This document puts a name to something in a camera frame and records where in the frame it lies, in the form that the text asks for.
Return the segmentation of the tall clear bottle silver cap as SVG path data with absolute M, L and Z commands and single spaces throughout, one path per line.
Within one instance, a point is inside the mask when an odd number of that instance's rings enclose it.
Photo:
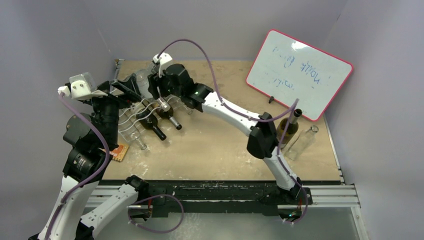
M 149 66 L 143 67 L 135 72 L 136 82 L 140 84 L 144 82 L 148 82 L 148 76 L 152 74 L 156 74 L 158 70 L 159 70 L 159 65 L 151 62 Z

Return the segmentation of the olive wine bottle beige label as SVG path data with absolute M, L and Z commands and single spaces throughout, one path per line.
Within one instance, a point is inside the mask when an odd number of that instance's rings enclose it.
M 182 129 L 182 125 L 174 116 L 174 109 L 169 104 L 161 104 L 155 112 L 161 119 L 169 120 L 177 130 Z

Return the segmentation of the dark green wine bottle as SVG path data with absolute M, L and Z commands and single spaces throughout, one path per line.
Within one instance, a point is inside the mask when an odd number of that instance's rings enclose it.
M 167 136 L 159 128 L 158 119 L 151 110 L 145 108 L 143 111 L 137 113 L 135 117 L 146 130 L 153 131 L 161 141 L 166 140 Z

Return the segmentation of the dark wine bottle foil neck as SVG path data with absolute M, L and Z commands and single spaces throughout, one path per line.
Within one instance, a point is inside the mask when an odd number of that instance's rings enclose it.
M 303 111 L 300 108 L 294 110 L 293 115 L 283 118 L 278 127 L 276 128 L 277 139 L 282 139 L 281 148 L 285 148 L 290 140 L 299 130 L 299 118 L 303 115 Z

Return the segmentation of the round clear bottle silver cap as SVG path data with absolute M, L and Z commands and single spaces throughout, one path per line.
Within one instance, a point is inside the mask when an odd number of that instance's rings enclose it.
M 142 74 L 142 72 L 136 73 L 136 83 L 141 95 L 148 101 L 157 103 L 158 106 L 165 112 L 168 112 L 171 109 L 171 106 L 162 97 L 155 99 L 154 96 L 149 92 L 150 83 L 148 77 L 145 74 Z

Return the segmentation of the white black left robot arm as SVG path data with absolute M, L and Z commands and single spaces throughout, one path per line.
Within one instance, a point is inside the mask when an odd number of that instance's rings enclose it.
M 91 114 L 73 112 L 63 140 L 71 151 L 63 168 L 61 189 L 54 209 L 35 240 L 93 240 L 100 231 L 132 203 L 149 199 L 149 184 L 132 175 L 111 197 L 88 213 L 86 204 L 102 180 L 118 145 L 120 110 L 141 100 L 136 75 L 124 80 L 107 80 L 94 85 L 85 72 L 72 76 L 58 88 L 59 99 L 70 97 L 93 109 Z

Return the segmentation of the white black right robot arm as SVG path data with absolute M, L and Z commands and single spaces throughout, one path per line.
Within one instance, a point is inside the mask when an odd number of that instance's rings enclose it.
M 148 91 L 154 99 L 169 95 L 178 97 L 189 109 L 214 115 L 240 130 L 248 138 L 247 151 L 263 160 L 271 171 L 282 200 L 292 204 L 300 198 L 302 185 L 282 155 L 282 143 L 269 113 L 251 112 L 221 98 L 211 87 L 194 82 L 187 69 L 179 63 L 165 69 L 155 63 L 147 79 Z

